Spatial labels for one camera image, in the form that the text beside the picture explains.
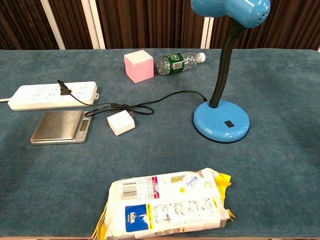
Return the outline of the blue gooseneck desk lamp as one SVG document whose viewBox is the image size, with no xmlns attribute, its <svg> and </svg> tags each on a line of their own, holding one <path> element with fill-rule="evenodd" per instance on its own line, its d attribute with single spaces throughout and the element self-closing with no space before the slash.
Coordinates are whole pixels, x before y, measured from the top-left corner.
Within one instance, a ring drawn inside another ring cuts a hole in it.
<svg viewBox="0 0 320 240">
<path fill-rule="evenodd" d="M 222 100 L 236 40 L 245 29 L 261 25 L 270 13 L 270 0 L 190 0 L 192 10 L 204 17 L 231 18 L 223 43 L 218 76 L 212 97 L 193 113 L 193 125 L 205 138 L 218 143 L 234 143 L 243 139 L 250 128 L 248 114 L 238 105 Z"/>
</svg>

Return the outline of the white power strip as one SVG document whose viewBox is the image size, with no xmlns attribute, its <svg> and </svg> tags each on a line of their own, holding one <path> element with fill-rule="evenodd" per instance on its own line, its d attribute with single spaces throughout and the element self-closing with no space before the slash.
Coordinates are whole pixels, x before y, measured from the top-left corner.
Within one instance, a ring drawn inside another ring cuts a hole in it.
<svg viewBox="0 0 320 240">
<path fill-rule="evenodd" d="M 94 81 L 67 82 L 65 86 L 71 94 L 61 95 L 58 83 L 22 85 L 9 99 L 8 105 L 14 111 L 79 108 L 92 105 L 99 99 Z"/>
</svg>

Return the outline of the blue-grey table cloth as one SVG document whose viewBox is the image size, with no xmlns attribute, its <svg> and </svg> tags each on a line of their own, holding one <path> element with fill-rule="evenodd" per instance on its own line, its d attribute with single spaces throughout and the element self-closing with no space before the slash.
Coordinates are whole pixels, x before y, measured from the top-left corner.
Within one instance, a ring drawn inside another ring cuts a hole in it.
<svg viewBox="0 0 320 240">
<path fill-rule="evenodd" d="M 0 104 L 0 237 L 88 237 L 111 183 L 212 168 L 231 175 L 225 205 L 236 219 L 196 237 L 320 237 L 320 53 L 235 49 L 223 98 L 250 118 L 244 139 L 202 137 L 192 115 L 210 98 L 220 50 L 178 74 L 133 83 L 128 49 L 0 50 L 0 99 L 22 85 L 94 81 L 100 102 L 155 101 L 153 115 L 115 136 L 107 113 L 83 144 L 32 145 L 43 111 Z"/>
</svg>

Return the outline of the white charger adapter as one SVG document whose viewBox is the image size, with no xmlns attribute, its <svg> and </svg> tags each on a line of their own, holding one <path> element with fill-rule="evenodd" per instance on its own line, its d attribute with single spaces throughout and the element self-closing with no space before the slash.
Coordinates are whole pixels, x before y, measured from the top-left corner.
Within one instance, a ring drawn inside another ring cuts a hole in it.
<svg viewBox="0 0 320 240">
<path fill-rule="evenodd" d="M 108 125 L 116 136 L 135 128 L 135 121 L 127 110 L 108 116 L 106 119 Z"/>
</svg>

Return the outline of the pink foam cube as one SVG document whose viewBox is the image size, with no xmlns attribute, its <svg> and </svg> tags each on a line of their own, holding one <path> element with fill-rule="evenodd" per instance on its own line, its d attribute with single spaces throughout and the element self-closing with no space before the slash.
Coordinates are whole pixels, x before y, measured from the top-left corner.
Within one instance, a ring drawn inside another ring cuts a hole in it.
<svg viewBox="0 0 320 240">
<path fill-rule="evenodd" d="M 127 53 L 123 58 L 125 72 L 134 83 L 154 77 L 154 58 L 145 50 Z"/>
</svg>

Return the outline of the clear plastic water bottle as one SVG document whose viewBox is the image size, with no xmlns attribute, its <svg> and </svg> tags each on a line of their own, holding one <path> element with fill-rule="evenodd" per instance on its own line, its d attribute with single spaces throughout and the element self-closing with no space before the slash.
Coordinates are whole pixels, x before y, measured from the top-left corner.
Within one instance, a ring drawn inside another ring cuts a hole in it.
<svg viewBox="0 0 320 240">
<path fill-rule="evenodd" d="M 155 61 L 155 68 L 158 74 L 165 76 L 189 70 L 205 60 L 204 52 L 178 52 L 158 57 Z"/>
</svg>

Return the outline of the white wet wipes package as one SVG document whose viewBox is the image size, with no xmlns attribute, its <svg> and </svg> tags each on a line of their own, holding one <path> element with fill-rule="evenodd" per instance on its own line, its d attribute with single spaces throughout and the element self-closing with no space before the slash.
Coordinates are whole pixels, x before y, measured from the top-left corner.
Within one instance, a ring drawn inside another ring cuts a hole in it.
<svg viewBox="0 0 320 240">
<path fill-rule="evenodd" d="M 223 228 L 231 176 L 211 168 L 114 181 L 92 237 L 138 240 Z"/>
</svg>

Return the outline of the dark brown curtain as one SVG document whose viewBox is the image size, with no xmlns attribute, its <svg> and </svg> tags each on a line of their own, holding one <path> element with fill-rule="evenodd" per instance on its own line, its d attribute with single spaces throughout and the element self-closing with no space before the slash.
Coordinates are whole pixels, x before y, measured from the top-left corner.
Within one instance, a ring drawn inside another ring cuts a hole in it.
<svg viewBox="0 0 320 240">
<path fill-rule="evenodd" d="M 48 0 L 67 50 L 92 49 L 81 0 Z M 95 0 L 107 49 L 199 48 L 204 17 L 190 0 Z M 238 49 L 320 48 L 320 0 L 270 0 L 260 26 L 236 41 Z M 214 19 L 210 49 L 219 49 L 230 25 Z M 57 50 L 40 0 L 0 0 L 0 50 Z"/>
</svg>

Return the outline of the silver digital kitchen scale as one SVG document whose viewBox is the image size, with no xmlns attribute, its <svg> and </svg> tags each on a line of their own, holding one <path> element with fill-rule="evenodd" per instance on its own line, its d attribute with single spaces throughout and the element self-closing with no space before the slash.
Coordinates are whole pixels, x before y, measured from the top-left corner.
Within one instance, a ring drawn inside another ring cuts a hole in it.
<svg viewBox="0 0 320 240">
<path fill-rule="evenodd" d="M 33 145 L 82 144 L 86 141 L 91 117 L 83 110 L 48 111 L 35 129 Z"/>
</svg>

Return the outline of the white upright frame post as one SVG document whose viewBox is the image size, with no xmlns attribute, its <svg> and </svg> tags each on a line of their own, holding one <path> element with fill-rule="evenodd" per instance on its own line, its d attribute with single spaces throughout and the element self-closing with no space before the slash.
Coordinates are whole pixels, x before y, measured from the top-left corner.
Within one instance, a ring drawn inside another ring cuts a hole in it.
<svg viewBox="0 0 320 240">
<path fill-rule="evenodd" d="M 201 35 L 201 42 L 200 42 L 201 49 L 210 48 L 214 20 L 215 20 L 214 17 L 205 17 L 203 20 L 202 35 Z"/>
</svg>

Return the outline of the white double frame post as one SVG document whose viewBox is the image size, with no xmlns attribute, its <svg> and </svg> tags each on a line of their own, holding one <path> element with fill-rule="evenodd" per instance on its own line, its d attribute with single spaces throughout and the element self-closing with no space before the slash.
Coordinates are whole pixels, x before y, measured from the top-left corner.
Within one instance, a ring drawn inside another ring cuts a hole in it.
<svg viewBox="0 0 320 240">
<path fill-rule="evenodd" d="M 105 49 L 104 36 L 100 23 L 96 0 L 81 0 L 93 49 Z"/>
</svg>

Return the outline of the white slanted frame post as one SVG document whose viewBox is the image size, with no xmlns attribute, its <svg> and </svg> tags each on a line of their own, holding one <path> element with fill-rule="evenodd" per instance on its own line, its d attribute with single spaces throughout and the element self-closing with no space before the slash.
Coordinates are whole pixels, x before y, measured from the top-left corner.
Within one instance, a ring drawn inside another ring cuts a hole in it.
<svg viewBox="0 0 320 240">
<path fill-rule="evenodd" d="M 55 40 L 57 42 L 57 45 L 58 45 L 59 49 L 60 50 L 65 50 L 66 49 L 65 48 L 65 44 L 63 42 L 61 33 L 59 31 L 59 28 L 58 28 L 56 19 L 54 17 L 54 14 L 52 12 L 52 9 L 51 9 L 49 1 L 48 0 L 40 0 L 40 2 L 41 2 L 41 5 L 43 7 L 43 10 L 45 12 L 45 15 L 47 17 L 47 20 L 49 22 L 49 25 L 51 27 L 51 30 L 53 32 L 54 38 L 55 38 Z"/>
</svg>

